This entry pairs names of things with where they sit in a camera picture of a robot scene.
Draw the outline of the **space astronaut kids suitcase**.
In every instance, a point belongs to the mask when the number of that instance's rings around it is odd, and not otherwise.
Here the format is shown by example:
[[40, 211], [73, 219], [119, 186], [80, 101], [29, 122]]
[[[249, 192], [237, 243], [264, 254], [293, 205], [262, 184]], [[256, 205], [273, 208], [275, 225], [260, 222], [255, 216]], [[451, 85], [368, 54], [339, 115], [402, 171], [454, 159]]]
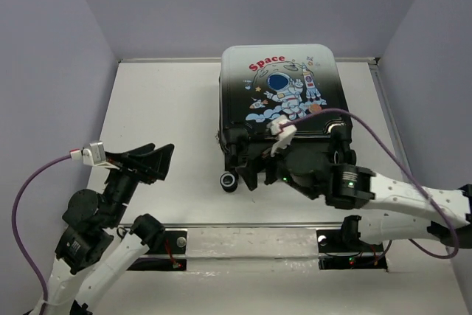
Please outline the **space astronaut kids suitcase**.
[[244, 157], [271, 151], [267, 124], [281, 115], [296, 123], [291, 148], [302, 146], [354, 165], [353, 123], [327, 109], [347, 110], [333, 52], [321, 44], [231, 46], [221, 56], [218, 141], [224, 156], [220, 185], [236, 191], [243, 179], [236, 171]]

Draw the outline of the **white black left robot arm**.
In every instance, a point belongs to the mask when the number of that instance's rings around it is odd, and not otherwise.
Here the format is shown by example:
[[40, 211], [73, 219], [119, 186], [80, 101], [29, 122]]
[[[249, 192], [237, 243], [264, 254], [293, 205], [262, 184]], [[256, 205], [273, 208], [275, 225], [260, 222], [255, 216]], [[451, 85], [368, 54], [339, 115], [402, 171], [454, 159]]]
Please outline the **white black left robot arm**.
[[166, 179], [175, 146], [148, 143], [122, 153], [105, 151], [101, 141], [69, 151], [67, 159], [108, 170], [105, 189], [82, 189], [72, 195], [62, 219], [66, 229], [55, 249], [44, 295], [32, 314], [91, 314], [92, 308], [117, 279], [146, 252], [165, 240], [165, 227], [152, 215], [138, 216], [130, 231], [107, 258], [114, 237], [139, 184]]

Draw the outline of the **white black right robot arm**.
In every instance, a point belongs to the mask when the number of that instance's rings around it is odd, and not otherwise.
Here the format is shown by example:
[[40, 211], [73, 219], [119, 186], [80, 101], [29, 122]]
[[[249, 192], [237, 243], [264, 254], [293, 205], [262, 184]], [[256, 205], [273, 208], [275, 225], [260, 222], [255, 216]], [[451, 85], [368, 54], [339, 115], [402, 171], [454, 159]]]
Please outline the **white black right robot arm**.
[[338, 210], [380, 210], [378, 218], [344, 218], [335, 239], [345, 249], [408, 239], [471, 247], [470, 185], [458, 190], [418, 190], [413, 184], [302, 146], [275, 155], [266, 150], [254, 159], [244, 157], [236, 171], [250, 190], [257, 188], [257, 175], [264, 172], [265, 184], [284, 182], [311, 200], [324, 198], [326, 205]]

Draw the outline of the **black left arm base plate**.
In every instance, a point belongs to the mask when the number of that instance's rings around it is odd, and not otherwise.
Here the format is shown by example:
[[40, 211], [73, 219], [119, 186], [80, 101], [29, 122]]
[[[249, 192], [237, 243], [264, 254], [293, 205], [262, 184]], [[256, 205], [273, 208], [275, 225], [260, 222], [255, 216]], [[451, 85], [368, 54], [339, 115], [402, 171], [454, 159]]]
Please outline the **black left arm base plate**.
[[129, 271], [186, 271], [187, 230], [167, 229], [164, 240], [128, 267]]

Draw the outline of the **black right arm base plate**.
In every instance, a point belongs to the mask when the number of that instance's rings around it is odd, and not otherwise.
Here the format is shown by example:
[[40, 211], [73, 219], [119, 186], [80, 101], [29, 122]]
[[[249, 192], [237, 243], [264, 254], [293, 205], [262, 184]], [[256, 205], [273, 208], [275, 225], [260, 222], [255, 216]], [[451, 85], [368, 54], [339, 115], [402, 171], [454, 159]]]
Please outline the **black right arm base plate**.
[[361, 241], [361, 216], [347, 216], [338, 229], [317, 232], [319, 268], [323, 271], [388, 270], [386, 252], [391, 246]]

